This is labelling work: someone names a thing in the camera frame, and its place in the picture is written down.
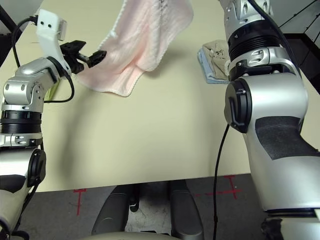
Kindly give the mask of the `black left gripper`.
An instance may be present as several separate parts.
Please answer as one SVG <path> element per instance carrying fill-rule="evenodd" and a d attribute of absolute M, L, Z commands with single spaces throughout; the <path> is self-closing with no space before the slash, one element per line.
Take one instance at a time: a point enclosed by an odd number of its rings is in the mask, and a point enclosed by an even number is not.
<path fill-rule="evenodd" d="M 107 55 L 105 50 L 97 50 L 94 52 L 90 59 L 88 56 L 80 53 L 80 50 L 86 45 L 85 41 L 74 40 L 72 42 L 66 42 L 60 45 L 61 52 L 65 61 L 68 63 L 70 70 L 73 74 L 82 72 L 85 67 L 83 63 L 86 63 L 89 68 L 92 68 L 99 64 Z"/>

